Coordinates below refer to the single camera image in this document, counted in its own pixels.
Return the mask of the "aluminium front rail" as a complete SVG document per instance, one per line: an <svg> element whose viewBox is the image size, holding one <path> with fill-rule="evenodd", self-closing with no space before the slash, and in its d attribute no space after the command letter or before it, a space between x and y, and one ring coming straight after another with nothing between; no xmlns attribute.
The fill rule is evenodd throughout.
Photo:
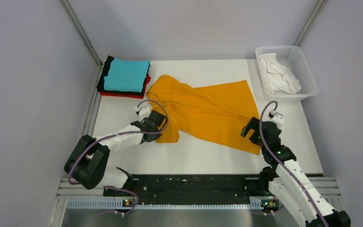
<svg viewBox="0 0 363 227"><path fill-rule="evenodd" d="M261 190L256 175L136 175L127 189L139 210L278 210L282 203ZM77 208L129 210L133 196L98 186L85 189L62 179L58 198Z"/></svg>

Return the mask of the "aluminium frame post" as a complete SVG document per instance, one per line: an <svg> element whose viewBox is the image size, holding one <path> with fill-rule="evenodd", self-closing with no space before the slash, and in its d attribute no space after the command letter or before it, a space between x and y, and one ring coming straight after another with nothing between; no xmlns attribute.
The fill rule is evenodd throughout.
<svg viewBox="0 0 363 227"><path fill-rule="evenodd" d="M321 12L327 5L328 0L318 0L317 4L315 5L313 11L311 12L308 20L306 21L304 27L302 28L300 34L298 35L294 45L295 46L302 46L303 42L305 41L306 37L310 33L311 28L315 24L315 21L320 16Z"/></svg>
<svg viewBox="0 0 363 227"><path fill-rule="evenodd" d="M74 25L78 35L80 36L83 44L85 45L87 51L93 58L94 62L98 65L102 65L102 61L100 60L96 50L94 49L90 39L88 38L87 33L85 32L79 18L76 15L71 3L69 0L60 0L62 6L64 7L65 11L67 12L72 24Z"/></svg>

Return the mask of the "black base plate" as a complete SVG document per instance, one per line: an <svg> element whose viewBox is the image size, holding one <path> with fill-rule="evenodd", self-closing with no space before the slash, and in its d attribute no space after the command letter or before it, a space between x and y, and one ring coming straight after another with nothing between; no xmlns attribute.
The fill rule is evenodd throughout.
<svg viewBox="0 0 363 227"><path fill-rule="evenodd" d="M255 210L282 207L258 175L134 175L124 189L135 193L140 205L251 205Z"/></svg>

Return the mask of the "cyan folded t-shirt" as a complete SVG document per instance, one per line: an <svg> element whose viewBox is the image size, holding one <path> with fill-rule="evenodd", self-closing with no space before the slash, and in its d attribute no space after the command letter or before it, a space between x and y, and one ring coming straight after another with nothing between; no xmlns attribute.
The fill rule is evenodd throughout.
<svg viewBox="0 0 363 227"><path fill-rule="evenodd" d="M115 58L104 77L106 91L141 92L149 71L150 61L130 61Z"/></svg>

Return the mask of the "yellow t-shirt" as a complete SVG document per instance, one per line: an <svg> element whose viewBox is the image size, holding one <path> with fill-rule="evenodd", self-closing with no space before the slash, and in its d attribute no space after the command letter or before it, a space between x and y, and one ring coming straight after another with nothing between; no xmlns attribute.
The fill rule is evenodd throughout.
<svg viewBox="0 0 363 227"><path fill-rule="evenodd" d="M183 131L200 140L259 155L259 148L241 136L249 120L259 117L247 81L191 87L162 75L146 96L154 110L168 115L168 126L157 142L176 143Z"/></svg>

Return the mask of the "right aluminium frame post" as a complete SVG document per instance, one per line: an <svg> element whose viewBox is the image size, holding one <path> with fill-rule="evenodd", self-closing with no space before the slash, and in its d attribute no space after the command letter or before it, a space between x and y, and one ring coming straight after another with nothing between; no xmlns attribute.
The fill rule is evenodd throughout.
<svg viewBox="0 0 363 227"><path fill-rule="evenodd" d="M328 0L318 0L317 4L315 5L313 11L311 12L308 20L306 21L304 27L302 28L300 34L298 35L294 45L295 46L302 46L303 42L305 41L306 37L310 33L311 28L315 24L315 21L320 16L321 12L327 5Z"/></svg>

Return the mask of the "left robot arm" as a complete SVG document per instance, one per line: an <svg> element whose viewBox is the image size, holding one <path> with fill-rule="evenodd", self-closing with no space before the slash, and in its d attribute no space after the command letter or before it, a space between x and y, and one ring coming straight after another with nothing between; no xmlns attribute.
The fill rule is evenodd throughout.
<svg viewBox="0 0 363 227"><path fill-rule="evenodd" d="M114 134L93 138L82 136L64 166L71 184L90 190L97 186L114 187L120 195L131 193L131 176L118 167L109 167L115 153L152 142L161 137L168 117L155 110L139 111L139 120Z"/></svg>

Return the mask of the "left aluminium frame post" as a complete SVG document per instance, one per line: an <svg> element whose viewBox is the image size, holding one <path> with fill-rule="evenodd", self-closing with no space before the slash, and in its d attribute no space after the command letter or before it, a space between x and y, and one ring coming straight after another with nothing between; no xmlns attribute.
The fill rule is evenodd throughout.
<svg viewBox="0 0 363 227"><path fill-rule="evenodd" d="M85 32L79 18L76 15L71 3L69 0L60 0L62 6L64 7L65 11L67 12L72 24L74 25L78 35L80 36L83 44L85 45L87 51L93 58L94 62L98 65L102 65L102 61L100 60L96 50L94 49L90 39L88 38L87 33Z"/></svg>

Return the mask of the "white plastic laundry basket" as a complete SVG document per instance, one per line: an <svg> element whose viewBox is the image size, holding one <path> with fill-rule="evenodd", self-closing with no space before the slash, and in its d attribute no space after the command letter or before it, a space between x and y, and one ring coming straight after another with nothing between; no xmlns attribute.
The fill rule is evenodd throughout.
<svg viewBox="0 0 363 227"><path fill-rule="evenodd" d="M259 57L263 54L275 54L278 63L289 69L298 79L301 90L297 94L288 94L283 91L271 93L266 86L265 70L260 66ZM255 49L259 76L262 85L262 93L267 100L277 101L301 101L319 93L318 85L313 76L306 56L299 46L295 45L268 45Z"/></svg>

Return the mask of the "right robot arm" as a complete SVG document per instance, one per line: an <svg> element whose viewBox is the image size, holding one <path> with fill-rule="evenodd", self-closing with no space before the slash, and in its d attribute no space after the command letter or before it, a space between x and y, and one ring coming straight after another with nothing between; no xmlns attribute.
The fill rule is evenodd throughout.
<svg viewBox="0 0 363 227"><path fill-rule="evenodd" d="M241 136L260 147L268 166L260 173L258 188L264 195L273 194L301 227L349 227L351 219L322 196L301 169L291 149L281 143L281 130L275 122L252 117Z"/></svg>

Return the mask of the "white crumpled t-shirt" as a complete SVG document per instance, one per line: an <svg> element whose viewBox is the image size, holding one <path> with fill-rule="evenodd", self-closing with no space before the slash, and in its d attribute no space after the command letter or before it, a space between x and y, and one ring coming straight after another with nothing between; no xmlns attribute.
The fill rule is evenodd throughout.
<svg viewBox="0 0 363 227"><path fill-rule="evenodd" d="M259 56L260 69L264 72L265 85L268 91L297 94L301 91L299 80L284 65L277 61L275 53L262 54Z"/></svg>

